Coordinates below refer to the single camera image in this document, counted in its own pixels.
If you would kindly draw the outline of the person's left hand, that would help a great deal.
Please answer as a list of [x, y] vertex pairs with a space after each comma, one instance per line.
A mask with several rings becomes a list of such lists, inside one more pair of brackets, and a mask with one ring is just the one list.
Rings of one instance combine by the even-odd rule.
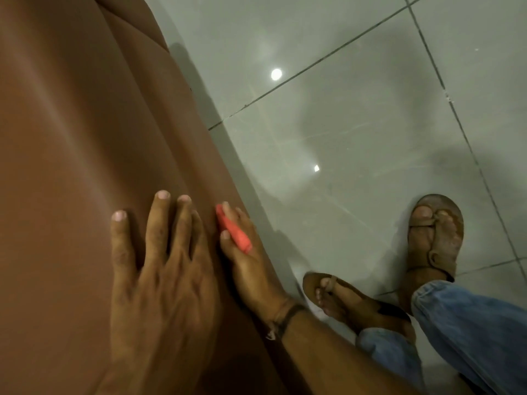
[[222, 306], [207, 233], [193, 206], [189, 253], [169, 259], [171, 202], [165, 190], [153, 198], [135, 281], [113, 279], [111, 360], [131, 372], [199, 374], [214, 352]]

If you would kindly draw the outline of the person's right hand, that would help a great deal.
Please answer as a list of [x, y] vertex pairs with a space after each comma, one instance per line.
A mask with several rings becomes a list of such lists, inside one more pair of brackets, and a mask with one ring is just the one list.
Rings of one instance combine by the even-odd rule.
[[282, 286], [256, 225], [240, 208], [233, 207], [228, 202], [221, 204], [227, 217], [247, 234], [253, 245], [247, 254], [251, 256], [251, 267], [248, 268], [244, 280], [235, 280], [232, 276], [234, 285], [247, 308], [269, 326], [272, 320], [280, 319], [297, 302]]

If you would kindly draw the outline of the red marking chalk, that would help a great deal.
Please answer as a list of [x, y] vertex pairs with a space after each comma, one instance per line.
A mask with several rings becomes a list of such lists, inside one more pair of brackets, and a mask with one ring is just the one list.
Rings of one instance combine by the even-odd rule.
[[217, 204], [215, 206], [215, 214], [221, 231], [227, 231], [237, 248], [239, 248], [244, 254], [249, 254], [253, 248], [251, 240], [247, 234], [236, 225], [236, 223], [227, 217], [223, 211], [222, 204]]

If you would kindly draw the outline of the brown leather sheet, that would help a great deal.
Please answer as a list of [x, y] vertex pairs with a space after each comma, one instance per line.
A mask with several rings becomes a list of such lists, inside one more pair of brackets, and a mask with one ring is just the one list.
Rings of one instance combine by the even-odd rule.
[[245, 209], [144, 0], [0, 0], [0, 395], [92, 395], [110, 360], [110, 217], [138, 265], [157, 191], [190, 196], [223, 309], [195, 395], [309, 395], [242, 306], [215, 206]]

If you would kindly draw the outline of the person's left forearm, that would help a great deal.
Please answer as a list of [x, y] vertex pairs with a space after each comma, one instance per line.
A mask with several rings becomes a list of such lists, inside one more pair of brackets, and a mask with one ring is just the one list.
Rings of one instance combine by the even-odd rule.
[[198, 381], [196, 374], [131, 372], [112, 366], [93, 395], [191, 395]]

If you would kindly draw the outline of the person's right forearm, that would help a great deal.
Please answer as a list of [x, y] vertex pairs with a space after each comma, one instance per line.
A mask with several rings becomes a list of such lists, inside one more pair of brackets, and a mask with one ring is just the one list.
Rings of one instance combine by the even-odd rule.
[[313, 395], [420, 395], [311, 312], [293, 317], [281, 343]]

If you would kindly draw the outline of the black wristband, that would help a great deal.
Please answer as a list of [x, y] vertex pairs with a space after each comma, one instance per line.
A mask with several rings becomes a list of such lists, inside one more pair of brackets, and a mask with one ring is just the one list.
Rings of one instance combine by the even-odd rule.
[[291, 306], [283, 316], [278, 320], [272, 320], [269, 324], [269, 330], [265, 336], [270, 341], [280, 341], [287, 331], [287, 328], [298, 313], [307, 311], [305, 305], [294, 304]]

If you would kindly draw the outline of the person's right foot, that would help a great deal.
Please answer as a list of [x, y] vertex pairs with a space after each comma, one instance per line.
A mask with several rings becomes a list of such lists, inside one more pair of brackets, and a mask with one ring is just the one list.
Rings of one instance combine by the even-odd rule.
[[[414, 240], [414, 242], [417, 247], [427, 247], [426, 243], [429, 241], [429, 239], [427, 239], [426, 236], [428, 235], [429, 237], [431, 237], [432, 233], [427, 234], [426, 231], [426, 229], [416, 230], [416, 239]], [[413, 294], [423, 285], [432, 281], [445, 281], [450, 283], [449, 281], [446, 281], [444, 274], [442, 274], [441, 272], [431, 269], [422, 269], [406, 272], [405, 268], [405, 273], [399, 286], [398, 298], [400, 306], [406, 313], [411, 316], [414, 316], [411, 306]]]

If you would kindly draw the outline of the brown right sandal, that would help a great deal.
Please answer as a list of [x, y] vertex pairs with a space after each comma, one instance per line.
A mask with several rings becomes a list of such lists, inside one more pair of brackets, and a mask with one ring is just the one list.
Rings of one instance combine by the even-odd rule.
[[[416, 230], [426, 236], [427, 247], [417, 247]], [[406, 272], [431, 269], [455, 281], [457, 258], [464, 239], [464, 219], [459, 207], [449, 197], [427, 194], [415, 204], [408, 221]]]

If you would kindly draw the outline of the blue jeans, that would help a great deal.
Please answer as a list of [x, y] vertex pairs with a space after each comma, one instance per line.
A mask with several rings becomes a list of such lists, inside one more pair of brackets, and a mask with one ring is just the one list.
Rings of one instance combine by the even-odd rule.
[[[411, 311], [434, 350], [489, 395], [527, 395], [527, 310], [435, 280], [417, 289]], [[402, 334], [367, 328], [355, 345], [426, 391], [415, 345]]]

